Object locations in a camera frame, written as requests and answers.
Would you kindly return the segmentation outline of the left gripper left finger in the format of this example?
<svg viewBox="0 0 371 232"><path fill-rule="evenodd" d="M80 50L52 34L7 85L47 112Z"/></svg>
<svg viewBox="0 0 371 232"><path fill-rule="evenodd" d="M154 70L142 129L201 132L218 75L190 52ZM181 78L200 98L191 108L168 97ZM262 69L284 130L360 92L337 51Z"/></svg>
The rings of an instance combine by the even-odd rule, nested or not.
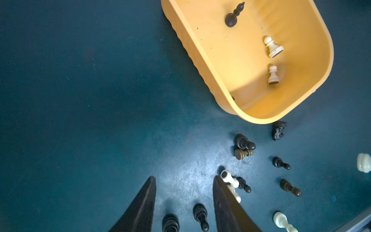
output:
<svg viewBox="0 0 371 232"><path fill-rule="evenodd" d="M111 232L150 232L156 200L156 179L149 177Z"/></svg>

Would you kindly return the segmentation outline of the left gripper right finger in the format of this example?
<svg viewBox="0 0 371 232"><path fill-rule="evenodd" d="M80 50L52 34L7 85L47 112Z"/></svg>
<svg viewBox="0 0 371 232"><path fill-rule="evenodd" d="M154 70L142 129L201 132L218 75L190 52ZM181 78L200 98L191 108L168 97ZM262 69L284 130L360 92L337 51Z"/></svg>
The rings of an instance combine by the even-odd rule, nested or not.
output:
<svg viewBox="0 0 371 232"><path fill-rule="evenodd" d="M260 232L220 176L213 181L214 212L219 232Z"/></svg>

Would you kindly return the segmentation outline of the black piece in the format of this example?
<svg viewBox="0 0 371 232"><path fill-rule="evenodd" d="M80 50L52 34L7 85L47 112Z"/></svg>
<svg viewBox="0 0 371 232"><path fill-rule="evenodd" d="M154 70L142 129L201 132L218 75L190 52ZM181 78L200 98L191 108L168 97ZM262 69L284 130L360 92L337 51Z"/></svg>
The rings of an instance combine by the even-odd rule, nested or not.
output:
<svg viewBox="0 0 371 232"><path fill-rule="evenodd" d="M193 208L193 215L195 220L200 224L202 231L203 232L209 231L210 226L207 221L208 213L203 204L201 203L195 204Z"/></svg>
<svg viewBox="0 0 371 232"><path fill-rule="evenodd" d="M167 214L162 221L163 232L179 232L180 225L177 217L174 214Z"/></svg>

